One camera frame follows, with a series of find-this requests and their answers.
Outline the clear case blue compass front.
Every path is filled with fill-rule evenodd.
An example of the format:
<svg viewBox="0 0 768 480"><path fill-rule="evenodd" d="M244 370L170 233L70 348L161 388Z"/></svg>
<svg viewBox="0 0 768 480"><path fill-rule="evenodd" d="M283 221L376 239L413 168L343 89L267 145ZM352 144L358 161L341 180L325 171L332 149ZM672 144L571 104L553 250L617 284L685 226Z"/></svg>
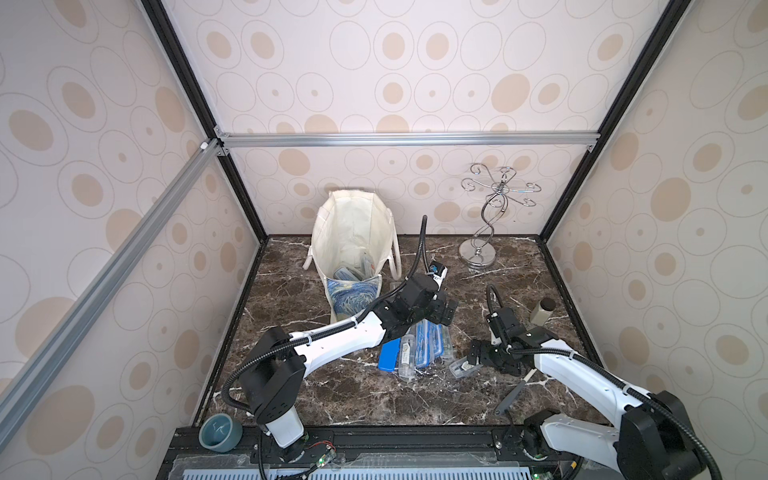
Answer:
<svg viewBox="0 0 768 480"><path fill-rule="evenodd" d="M431 363L429 322L422 320L416 325L415 366L424 369Z"/></svg>

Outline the clear case blue compass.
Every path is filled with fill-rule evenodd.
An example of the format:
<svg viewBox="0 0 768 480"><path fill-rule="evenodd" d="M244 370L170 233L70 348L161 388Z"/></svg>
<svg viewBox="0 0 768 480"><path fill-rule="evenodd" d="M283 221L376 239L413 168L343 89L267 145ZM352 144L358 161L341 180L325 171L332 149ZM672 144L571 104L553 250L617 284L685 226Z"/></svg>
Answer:
<svg viewBox="0 0 768 480"><path fill-rule="evenodd" d="M428 323L429 354L432 360L441 357L444 353L443 326Z"/></svg>
<svg viewBox="0 0 768 480"><path fill-rule="evenodd" d="M429 322L422 320L416 325L415 366L424 369L431 363Z"/></svg>

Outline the clear case with barcode label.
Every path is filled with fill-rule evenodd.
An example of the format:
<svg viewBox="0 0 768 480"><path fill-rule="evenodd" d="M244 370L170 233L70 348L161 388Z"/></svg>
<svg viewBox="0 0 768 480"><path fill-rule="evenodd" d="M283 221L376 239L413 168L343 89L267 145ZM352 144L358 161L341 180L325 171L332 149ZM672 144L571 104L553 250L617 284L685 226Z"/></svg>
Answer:
<svg viewBox="0 0 768 480"><path fill-rule="evenodd" d="M455 379L462 379L476 374L482 368L481 364L473 363L468 356L457 359L449 366L449 372Z"/></svg>

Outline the Starry Night canvas tote bag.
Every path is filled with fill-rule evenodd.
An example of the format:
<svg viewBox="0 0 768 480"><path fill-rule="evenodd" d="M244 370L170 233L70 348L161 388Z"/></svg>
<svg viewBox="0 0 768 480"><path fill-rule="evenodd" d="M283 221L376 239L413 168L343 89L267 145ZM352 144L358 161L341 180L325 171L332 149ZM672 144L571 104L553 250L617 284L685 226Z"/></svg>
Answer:
<svg viewBox="0 0 768 480"><path fill-rule="evenodd" d="M336 323L361 312L381 294L382 269L402 275L402 261L391 210L379 196L362 190L337 190L319 208L304 269L314 265ZM364 281L342 281L334 272L345 265L363 271Z"/></svg>

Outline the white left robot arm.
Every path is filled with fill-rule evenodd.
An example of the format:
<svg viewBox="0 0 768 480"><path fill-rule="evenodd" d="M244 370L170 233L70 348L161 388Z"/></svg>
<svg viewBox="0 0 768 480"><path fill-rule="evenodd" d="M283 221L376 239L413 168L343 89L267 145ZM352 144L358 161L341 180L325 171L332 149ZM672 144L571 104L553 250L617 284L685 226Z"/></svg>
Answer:
<svg viewBox="0 0 768 480"><path fill-rule="evenodd" d="M458 302L441 288L446 276L447 268L434 262L346 320L291 334L269 329L222 386L222 399L251 413L279 448L304 443L295 408L304 378L350 353L399 339L422 320L449 325Z"/></svg>

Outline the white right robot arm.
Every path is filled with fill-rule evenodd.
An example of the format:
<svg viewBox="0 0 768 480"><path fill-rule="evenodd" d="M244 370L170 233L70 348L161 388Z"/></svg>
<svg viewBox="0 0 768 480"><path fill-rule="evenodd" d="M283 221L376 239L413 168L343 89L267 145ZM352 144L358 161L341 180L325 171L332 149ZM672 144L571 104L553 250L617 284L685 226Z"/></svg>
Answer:
<svg viewBox="0 0 768 480"><path fill-rule="evenodd" d="M486 321L491 340L472 341L468 357L458 362L459 372L491 367L523 376L538 371L565 385L607 421L599 425L544 409L512 430L530 459L567 452L626 479L692 479L703 471L718 477L712 455L676 396L618 378L544 327L526 328L509 308L491 312Z"/></svg>

